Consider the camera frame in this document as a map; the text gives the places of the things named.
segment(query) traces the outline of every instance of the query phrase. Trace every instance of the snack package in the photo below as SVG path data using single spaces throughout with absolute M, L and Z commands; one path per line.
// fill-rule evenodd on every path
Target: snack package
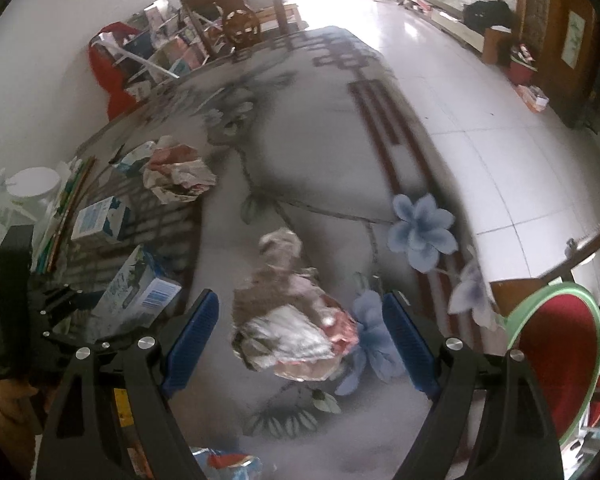
M 93 308 L 84 329 L 89 343 L 150 327 L 182 287 L 143 246 L 128 257 Z

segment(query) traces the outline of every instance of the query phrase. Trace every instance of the blue and white box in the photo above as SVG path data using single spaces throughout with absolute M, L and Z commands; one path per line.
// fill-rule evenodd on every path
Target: blue and white box
M 110 196 L 85 207 L 75 219 L 71 240 L 80 243 L 117 243 L 128 222 L 131 209 L 119 198 Z
M 84 338 L 89 343 L 149 328 L 182 287 L 143 246 L 128 257 L 91 311 Z

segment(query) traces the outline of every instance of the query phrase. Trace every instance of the white tile floor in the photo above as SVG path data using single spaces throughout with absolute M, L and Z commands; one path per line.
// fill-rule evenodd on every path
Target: white tile floor
M 502 72 L 393 2 L 295 0 L 379 50 L 456 176 L 488 280 L 537 276 L 600 222 L 600 142 L 526 108 Z M 576 279 L 600 297 L 600 252 Z

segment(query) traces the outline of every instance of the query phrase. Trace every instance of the plastic wrapper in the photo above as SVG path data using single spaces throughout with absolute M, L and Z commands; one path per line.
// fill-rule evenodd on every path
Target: plastic wrapper
M 163 204 L 193 202 L 216 180 L 198 151 L 185 144 L 165 148 L 158 144 L 142 175 L 144 186 Z
M 193 457 L 208 480 L 260 480 L 262 462 L 256 456 L 192 447 Z
M 156 143 L 152 140 L 140 144 L 126 155 L 112 161 L 111 165 L 126 176 L 140 174 L 142 167 L 149 161 L 156 149 Z
M 253 370 L 273 368 L 297 381 L 323 381 L 358 342 L 353 319 L 313 282 L 294 270 L 301 251 L 282 228 L 260 241 L 264 265 L 234 291 L 236 355 Z

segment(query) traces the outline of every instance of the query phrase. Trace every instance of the chair back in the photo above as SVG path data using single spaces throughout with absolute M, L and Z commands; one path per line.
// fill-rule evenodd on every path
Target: chair back
M 538 290 L 502 318 L 507 349 L 518 346 L 538 377 L 564 444 L 580 423 L 600 373 L 600 310 L 576 283 Z
M 283 35 L 288 34 L 289 28 L 283 1 L 272 1 L 280 33 Z M 200 19 L 196 15 L 196 9 L 202 9 L 209 5 L 220 7 L 222 10 L 222 31 L 227 41 L 236 49 L 248 48 L 262 41 L 260 22 L 254 9 L 250 9 L 244 0 L 180 0 L 180 3 L 189 14 L 191 22 L 211 59 L 216 59 L 218 54 L 216 54 L 211 40 L 206 35 Z

